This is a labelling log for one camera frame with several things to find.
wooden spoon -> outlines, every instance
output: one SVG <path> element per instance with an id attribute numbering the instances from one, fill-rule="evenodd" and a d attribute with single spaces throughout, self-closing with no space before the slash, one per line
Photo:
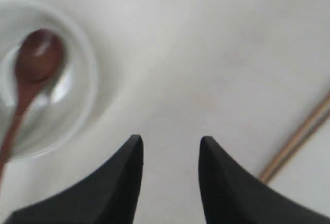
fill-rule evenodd
<path id="1" fill-rule="evenodd" d="M 36 30 L 23 41 L 14 69 L 18 94 L 17 106 L 0 147 L 0 182 L 24 113 L 33 99 L 58 72 L 63 59 L 63 43 L 49 30 Z"/>

spoon handle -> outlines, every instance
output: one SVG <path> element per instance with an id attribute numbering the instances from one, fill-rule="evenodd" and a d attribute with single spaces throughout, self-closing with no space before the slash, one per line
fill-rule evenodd
<path id="1" fill-rule="evenodd" d="M 10 157 L 11 149 L 13 142 L 15 140 L 15 136 L 17 134 L 18 128 L 22 122 L 22 115 L 19 115 L 17 111 L 15 111 L 14 116 L 12 117 L 12 121 L 9 129 L 7 130 L 6 135 L 3 138 L 0 147 L 0 183 L 2 181 L 2 177 L 4 174 L 5 165 Z"/>

bowl rim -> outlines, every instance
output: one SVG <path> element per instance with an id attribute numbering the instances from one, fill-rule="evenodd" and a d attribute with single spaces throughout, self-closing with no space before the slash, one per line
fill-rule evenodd
<path id="1" fill-rule="evenodd" d="M 83 45 L 82 50 L 83 54 L 86 55 L 87 69 L 90 75 L 90 80 L 88 81 L 88 94 L 85 98 L 86 104 L 81 110 L 80 116 L 73 123 L 71 128 L 64 134 L 60 135 L 54 143 L 46 146 L 45 148 L 42 148 L 36 152 L 29 152 L 28 154 L 23 153 L 22 155 L 13 155 L 10 158 L 9 163 L 44 156 L 72 139 L 73 136 L 84 126 L 86 120 L 88 119 L 89 115 L 93 110 L 98 94 L 99 84 L 98 64 L 96 61 L 96 56 L 92 43 L 88 39 L 88 36 L 83 31 L 83 29 L 72 18 L 66 15 L 65 12 L 58 10 L 52 5 L 38 0 L 0 0 L 0 8 L 2 5 L 10 4 L 25 5 L 25 7 L 30 7 L 31 9 L 37 10 L 41 13 L 46 13 L 47 15 L 51 16 L 55 21 L 58 21 L 63 26 L 67 27 L 73 37 L 79 42 L 79 44 Z"/>

white bowl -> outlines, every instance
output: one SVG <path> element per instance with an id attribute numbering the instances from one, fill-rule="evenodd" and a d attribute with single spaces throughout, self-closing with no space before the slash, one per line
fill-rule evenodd
<path id="1" fill-rule="evenodd" d="M 95 102 L 98 73 L 91 43 L 60 11 L 29 0 L 0 1 L 0 136 L 16 105 L 13 63 L 22 40 L 47 28 L 66 45 L 66 64 L 53 91 L 31 104 L 16 138 L 12 159 L 31 158 L 68 141 L 86 122 Z"/>

wooden chopstick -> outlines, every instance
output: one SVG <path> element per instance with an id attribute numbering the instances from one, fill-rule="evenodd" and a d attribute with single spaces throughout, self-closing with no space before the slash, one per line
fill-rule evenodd
<path id="1" fill-rule="evenodd" d="M 330 116 L 330 93 L 312 110 L 305 121 L 296 129 L 280 151 L 259 175 L 259 180 L 269 183 L 290 158 L 325 123 Z"/>

